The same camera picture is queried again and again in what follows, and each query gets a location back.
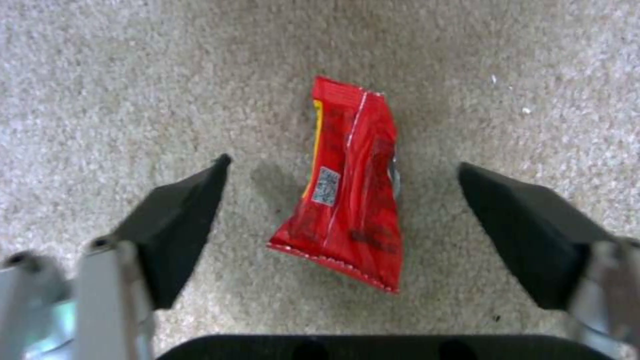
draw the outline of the qr code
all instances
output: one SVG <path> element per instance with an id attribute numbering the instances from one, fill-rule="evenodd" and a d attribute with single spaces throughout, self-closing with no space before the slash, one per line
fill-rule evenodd
<path id="1" fill-rule="evenodd" d="M 318 182 L 311 201 L 327 206 L 335 204 L 335 196 L 338 193 L 338 183 L 340 182 L 340 174 L 326 167 L 320 168 Z"/>

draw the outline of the plastic wrapper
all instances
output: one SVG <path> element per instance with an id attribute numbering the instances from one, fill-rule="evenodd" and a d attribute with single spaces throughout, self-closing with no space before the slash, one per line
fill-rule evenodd
<path id="1" fill-rule="evenodd" d="M 397 133 L 385 97 L 321 77 L 312 96 L 317 126 L 310 181 L 268 246 L 398 292 Z"/>

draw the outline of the snack bag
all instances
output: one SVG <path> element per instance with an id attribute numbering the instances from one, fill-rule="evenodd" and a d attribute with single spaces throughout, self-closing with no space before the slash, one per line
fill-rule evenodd
<path id="1" fill-rule="evenodd" d="M 318 77 L 311 178 L 268 247 L 398 292 L 403 244 L 392 164 L 396 127 L 382 94 Z"/>

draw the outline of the beige carpet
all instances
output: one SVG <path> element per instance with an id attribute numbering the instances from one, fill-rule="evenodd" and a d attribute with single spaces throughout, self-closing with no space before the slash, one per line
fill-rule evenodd
<path id="1" fill-rule="evenodd" d="M 235 159 L 158 353 L 212 332 L 560 332 L 464 203 L 461 160 L 640 236 L 634 0 L 4 0 L 0 14 L 0 256 L 33 248 L 71 272 L 152 187 Z M 316 74 L 388 95 L 398 296 L 265 248 L 308 176 Z"/>

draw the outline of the carpet floor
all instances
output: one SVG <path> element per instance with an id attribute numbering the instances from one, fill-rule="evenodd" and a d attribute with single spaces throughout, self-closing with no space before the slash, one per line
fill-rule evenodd
<path id="1" fill-rule="evenodd" d="M 209 333 L 545 333 L 465 204 L 469 161 L 640 236 L 633 0 L 0 2 L 0 256 L 70 275 L 153 187 L 233 158 L 156 352 Z M 401 293 L 265 248 L 312 161 L 316 74 L 384 92 L 398 131 Z"/>

